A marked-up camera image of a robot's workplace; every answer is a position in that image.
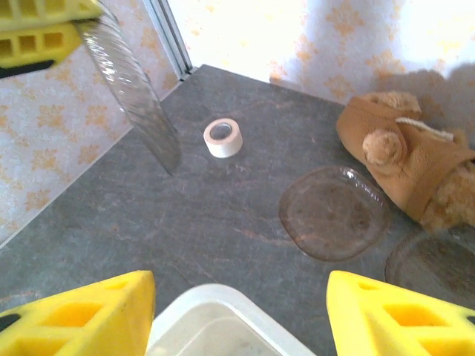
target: gray stone surface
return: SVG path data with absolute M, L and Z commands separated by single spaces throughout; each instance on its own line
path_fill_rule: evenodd
M 242 291 L 317 355 L 335 355 L 329 273 L 384 279 L 391 249 L 415 228 L 391 205 L 387 235 L 360 257 L 322 263 L 291 241 L 282 193 L 324 165 L 365 170 L 342 148 L 342 106 L 203 66 L 163 103 L 184 157 L 168 177 L 132 131 L 0 250 L 0 311 L 137 269 L 154 272 L 157 312 L 192 286 Z M 203 130 L 231 117 L 242 151 L 213 158 Z

